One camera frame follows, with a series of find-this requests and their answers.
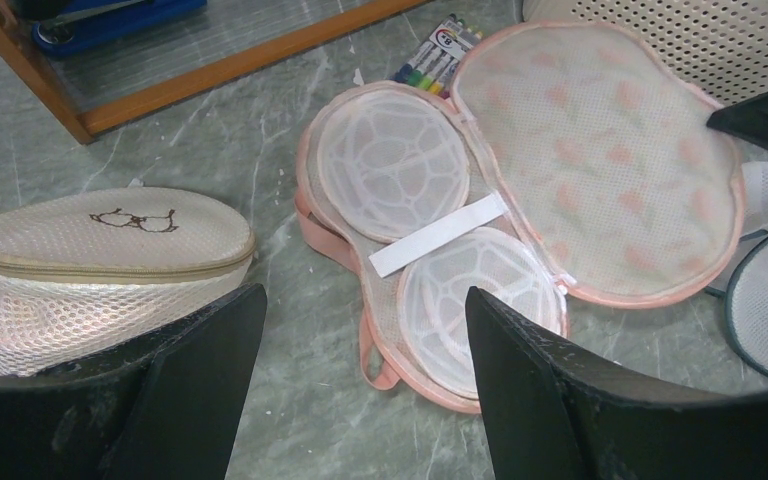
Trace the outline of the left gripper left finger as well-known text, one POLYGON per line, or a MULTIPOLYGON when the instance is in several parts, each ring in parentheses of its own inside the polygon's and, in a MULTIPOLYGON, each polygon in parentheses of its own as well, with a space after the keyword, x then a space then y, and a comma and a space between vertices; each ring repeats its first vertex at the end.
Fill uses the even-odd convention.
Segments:
POLYGON ((222 479, 261 344, 263 286, 29 377, 0 376, 0 479, 222 479))

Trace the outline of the pink floral mesh laundry bag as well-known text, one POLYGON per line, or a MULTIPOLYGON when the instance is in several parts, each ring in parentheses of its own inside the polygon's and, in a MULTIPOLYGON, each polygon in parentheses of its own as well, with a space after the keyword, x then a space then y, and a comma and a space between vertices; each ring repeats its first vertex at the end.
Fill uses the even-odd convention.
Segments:
POLYGON ((593 22, 498 32, 447 98, 393 81, 335 97, 300 141, 296 208, 306 242, 360 281, 360 359, 382 359, 369 384, 477 413, 472 287, 560 336, 569 297, 649 309, 706 287, 746 203, 716 108, 593 22))

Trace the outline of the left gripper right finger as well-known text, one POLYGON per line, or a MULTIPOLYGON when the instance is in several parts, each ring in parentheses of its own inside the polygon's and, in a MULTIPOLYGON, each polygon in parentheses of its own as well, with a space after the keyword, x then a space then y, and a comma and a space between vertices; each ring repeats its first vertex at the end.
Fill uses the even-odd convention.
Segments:
POLYGON ((609 361, 473 287, 468 337, 499 479, 768 479, 768 390, 727 396, 609 361))

